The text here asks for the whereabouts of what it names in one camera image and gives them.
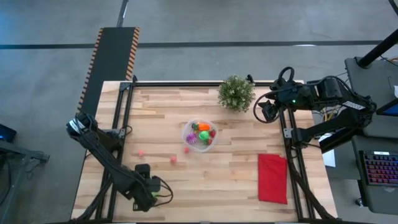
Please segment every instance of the wooden tabletop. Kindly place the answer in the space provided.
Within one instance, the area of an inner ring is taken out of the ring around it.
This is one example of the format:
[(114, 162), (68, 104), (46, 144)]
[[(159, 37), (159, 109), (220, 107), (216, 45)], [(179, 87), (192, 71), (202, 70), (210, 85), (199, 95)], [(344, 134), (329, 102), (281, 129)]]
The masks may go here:
[[(96, 114), (102, 129), (111, 128), (119, 84), (104, 82)], [(174, 199), (146, 213), (133, 212), (133, 201), (118, 194), (114, 222), (297, 221), (289, 174), (287, 205), (257, 199), (257, 155), (269, 153), (285, 157), (279, 121), (262, 124), (256, 121), (252, 110), (234, 113), (222, 108), (218, 104), (217, 89), (134, 88), (129, 117), (132, 133), (126, 137), (123, 164), (131, 169), (136, 164), (150, 164), (151, 175), (163, 178), (171, 186)], [(257, 96), (267, 91), (268, 87), (255, 90)], [(209, 120), (219, 129), (216, 145), (206, 153), (184, 154), (182, 129), (192, 118)], [(298, 111), (295, 118), (298, 127), (313, 126), (310, 111)], [(145, 152), (144, 157), (138, 156), (140, 150)], [(177, 156), (174, 165), (170, 163), (171, 156)], [(320, 150), (308, 147), (303, 150), (303, 157), (312, 192), (328, 212), (336, 216)], [(81, 215), (98, 193), (102, 173), (103, 167), (94, 157), (86, 159), (72, 218)], [(300, 193), (307, 217), (305, 199)]]

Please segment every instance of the transparent bowl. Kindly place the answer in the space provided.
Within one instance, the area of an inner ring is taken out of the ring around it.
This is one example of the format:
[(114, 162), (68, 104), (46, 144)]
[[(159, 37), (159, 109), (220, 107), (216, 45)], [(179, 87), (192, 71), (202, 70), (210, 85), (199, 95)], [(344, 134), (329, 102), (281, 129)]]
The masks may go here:
[[(204, 142), (202, 142), (202, 141), (199, 139), (199, 136), (197, 136), (198, 140), (196, 141), (196, 143), (194, 143), (194, 144), (189, 144), (189, 143), (187, 142), (187, 135), (188, 135), (189, 133), (191, 133), (191, 132), (194, 131), (193, 128), (192, 128), (192, 124), (194, 124), (194, 123), (206, 123), (206, 124), (209, 124), (209, 125), (210, 125), (210, 130), (214, 129), (214, 130), (216, 131), (216, 136), (215, 136), (213, 139), (211, 138), (211, 140), (212, 140), (213, 142), (212, 142), (210, 145), (207, 145), (207, 144), (205, 144)], [(218, 129), (217, 129), (217, 127), (216, 127), (215, 124), (213, 124), (213, 123), (210, 122), (210, 121), (205, 121), (204, 119), (195, 118), (195, 119), (190, 120), (190, 121), (185, 125), (185, 127), (184, 127), (184, 129), (183, 129), (183, 131), (182, 131), (182, 140), (184, 141), (184, 143), (185, 143), (190, 149), (192, 149), (192, 150), (194, 150), (194, 151), (196, 151), (196, 152), (207, 152), (207, 151), (209, 151), (209, 150), (216, 144), (217, 139), (218, 139), (218, 135), (219, 135)]]

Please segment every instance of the concrete floor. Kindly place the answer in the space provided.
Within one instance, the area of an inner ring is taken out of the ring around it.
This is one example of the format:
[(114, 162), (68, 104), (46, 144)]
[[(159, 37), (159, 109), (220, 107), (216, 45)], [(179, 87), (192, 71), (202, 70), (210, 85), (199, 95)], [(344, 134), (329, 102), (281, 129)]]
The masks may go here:
[[(0, 44), (93, 43), (116, 25), (122, 0), (2, 0)], [(130, 0), (124, 26), (140, 42), (381, 40), (397, 27), (387, 0)], [(285, 66), (314, 80), (344, 72), (344, 59), (374, 46), (139, 49), (140, 80), (219, 80), (237, 73), (274, 80)], [(85, 151), (65, 132), (74, 115), (92, 50), (0, 50), (0, 123), (16, 143), (51, 155), (24, 181), (8, 223), (70, 217)], [(384, 56), (398, 55), (394, 47)], [(330, 179), (339, 217), (397, 223), (398, 216), (358, 208), (358, 187)]]

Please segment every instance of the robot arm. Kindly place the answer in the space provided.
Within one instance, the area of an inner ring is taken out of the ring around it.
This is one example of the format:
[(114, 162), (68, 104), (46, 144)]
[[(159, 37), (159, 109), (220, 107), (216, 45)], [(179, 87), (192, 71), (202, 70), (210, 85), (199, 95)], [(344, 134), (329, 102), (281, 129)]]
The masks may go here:
[(104, 132), (88, 114), (79, 113), (67, 124), (69, 136), (89, 150), (102, 166), (110, 173), (114, 186), (127, 199), (134, 198), (134, 211), (147, 212), (157, 206), (152, 192), (160, 190), (159, 177), (150, 176), (149, 164), (138, 164), (135, 170), (118, 163), (112, 152), (122, 146), (117, 132)]
[[(290, 77), (286, 81), (282, 78), (283, 74), (290, 70)], [(291, 135), (292, 142), (296, 146), (306, 146), (312, 138), (325, 134), (330, 131), (336, 131), (335, 138), (346, 139), (347, 134), (353, 134), (355, 130), (367, 126), (372, 115), (376, 110), (376, 104), (370, 99), (370, 96), (363, 97), (351, 90), (351, 88), (338, 77), (325, 77), (321, 80), (310, 81), (306, 84), (293, 81), (294, 69), (292, 67), (284, 68), (278, 79), (270, 86), (271, 92), (262, 95), (254, 105), (254, 114), (256, 118), (263, 123), (275, 121), (278, 117), (278, 111), (290, 109), (296, 110), (315, 110), (321, 111), (327, 106), (344, 106), (340, 115), (330, 121), (312, 126), (307, 129), (295, 128), (287, 130)], [(266, 97), (274, 100), (271, 103), (268, 100), (265, 103), (259, 103), (260, 99)], [(256, 106), (262, 108), (265, 121), (259, 119), (256, 115)], [(336, 146), (336, 139), (329, 139), (330, 143), (322, 147), (325, 151)]]

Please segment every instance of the red towel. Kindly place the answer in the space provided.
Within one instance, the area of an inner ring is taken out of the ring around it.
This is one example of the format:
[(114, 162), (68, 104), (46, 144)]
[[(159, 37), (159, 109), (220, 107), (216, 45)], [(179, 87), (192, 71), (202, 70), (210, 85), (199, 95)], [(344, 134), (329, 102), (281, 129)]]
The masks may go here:
[(259, 154), (259, 200), (287, 205), (287, 161), (279, 155)]

